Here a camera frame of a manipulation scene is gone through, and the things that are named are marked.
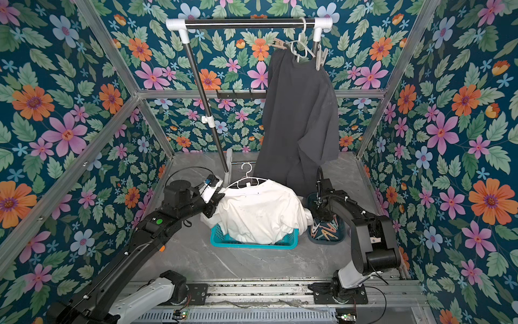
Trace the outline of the white plastic hanger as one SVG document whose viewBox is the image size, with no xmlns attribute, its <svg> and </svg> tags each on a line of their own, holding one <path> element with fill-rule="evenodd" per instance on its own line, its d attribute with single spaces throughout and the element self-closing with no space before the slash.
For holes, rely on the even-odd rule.
<svg viewBox="0 0 518 324">
<path fill-rule="evenodd" d="M 226 188 L 241 189 L 241 188 L 245 188 L 245 187 L 257 186 L 257 185 L 260 185 L 260 184 L 266 182 L 267 179 L 259 178 L 259 177 L 252 175 L 254 164 L 255 164 L 255 162 L 242 163 L 241 170 L 248 168 L 245 176 L 243 178 L 240 178 L 240 179 L 236 180 L 235 182 L 232 182 L 231 184 L 227 185 Z"/>
<path fill-rule="evenodd" d="M 295 57 L 295 61 L 300 63 L 303 59 L 315 58 L 315 54 L 308 47 L 308 44 L 303 41 L 303 36 L 306 35 L 307 21 L 305 17 L 301 18 L 302 21 L 302 32 L 299 33 L 298 38 L 295 40 L 288 41 L 285 44 L 285 48 L 290 50 L 291 54 Z"/>
</svg>

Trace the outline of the white garment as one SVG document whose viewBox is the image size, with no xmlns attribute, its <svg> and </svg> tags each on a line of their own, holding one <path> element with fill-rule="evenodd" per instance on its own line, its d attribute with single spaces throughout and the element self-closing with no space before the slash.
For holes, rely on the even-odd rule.
<svg viewBox="0 0 518 324">
<path fill-rule="evenodd" d="M 218 225 L 239 242 L 274 244 L 313 223 L 309 209 L 290 188 L 272 180 L 241 189 L 224 188 L 224 198 L 211 218 L 200 216 L 209 228 Z"/>
</svg>

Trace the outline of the dark grey t-shirt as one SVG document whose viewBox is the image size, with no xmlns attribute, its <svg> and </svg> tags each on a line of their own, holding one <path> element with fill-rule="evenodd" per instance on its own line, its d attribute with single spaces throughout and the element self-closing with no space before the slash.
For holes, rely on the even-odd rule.
<svg viewBox="0 0 518 324">
<path fill-rule="evenodd" d="M 272 54 L 263 109 L 264 139 L 254 175 L 299 196 L 316 190 L 317 171 L 339 154 L 335 89 L 315 60 L 297 62 L 288 50 Z"/>
</svg>

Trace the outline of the white clothespin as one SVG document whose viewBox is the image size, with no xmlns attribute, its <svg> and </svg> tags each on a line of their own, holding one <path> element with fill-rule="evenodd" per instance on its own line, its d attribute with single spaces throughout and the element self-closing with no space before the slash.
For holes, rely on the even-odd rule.
<svg viewBox="0 0 518 324">
<path fill-rule="evenodd" d="M 320 43 L 317 44 L 316 54 L 315 54 L 317 71 L 320 71 L 323 69 L 325 62 L 326 62 L 326 58 L 328 56 L 328 53 L 329 53 L 329 50 L 326 47 L 322 48 L 322 45 Z"/>
</svg>

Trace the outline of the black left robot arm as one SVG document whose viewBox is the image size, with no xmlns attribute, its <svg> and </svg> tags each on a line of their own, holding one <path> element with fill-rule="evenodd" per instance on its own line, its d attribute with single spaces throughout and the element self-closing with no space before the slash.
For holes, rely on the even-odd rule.
<svg viewBox="0 0 518 324">
<path fill-rule="evenodd" d="M 117 256 L 73 297 L 53 303 L 47 311 L 49 323 L 132 323 L 156 306 L 189 301 L 186 277 L 165 271 L 129 296 L 120 296 L 135 274 L 165 246 L 191 217 L 212 217 L 225 196 L 223 180 L 210 173 L 193 186 L 187 180 L 170 180 L 164 200 L 136 226 L 129 243 Z"/>
</svg>

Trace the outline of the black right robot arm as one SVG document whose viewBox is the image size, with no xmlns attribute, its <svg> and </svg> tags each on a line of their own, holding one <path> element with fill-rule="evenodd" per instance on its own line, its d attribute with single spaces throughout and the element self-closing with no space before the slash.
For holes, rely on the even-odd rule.
<svg viewBox="0 0 518 324">
<path fill-rule="evenodd" d="M 322 168 L 316 173 L 316 192 L 307 204 L 314 224 L 309 235 L 319 243 L 338 243 L 348 235 L 352 260 L 335 272 L 328 291 L 342 297 L 363 286 L 373 276 L 401 264 L 399 245 L 391 220 L 362 208 L 344 190 L 336 190 Z"/>
</svg>

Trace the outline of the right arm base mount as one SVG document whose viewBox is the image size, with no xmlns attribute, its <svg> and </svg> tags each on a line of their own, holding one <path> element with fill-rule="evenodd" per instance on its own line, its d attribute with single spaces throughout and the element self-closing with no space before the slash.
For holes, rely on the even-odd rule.
<svg viewBox="0 0 518 324">
<path fill-rule="evenodd" d="M 308 285 L 316 305 L 367 305 L 364 286 L 345 289 L 338 282 L 314 282 Z"/>
</svg>

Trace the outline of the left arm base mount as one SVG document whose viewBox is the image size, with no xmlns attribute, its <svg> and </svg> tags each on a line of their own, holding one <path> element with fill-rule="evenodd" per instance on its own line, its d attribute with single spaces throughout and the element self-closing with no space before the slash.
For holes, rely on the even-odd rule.
<svg viewBox="0 0 518 324">
<path fill-rule="evenodd" d="M 175 289 L 172 297 L 159 306 L 202 306 L 208 296 L 209 285 L 205 283 L 186 283 Z"/>
</svg>

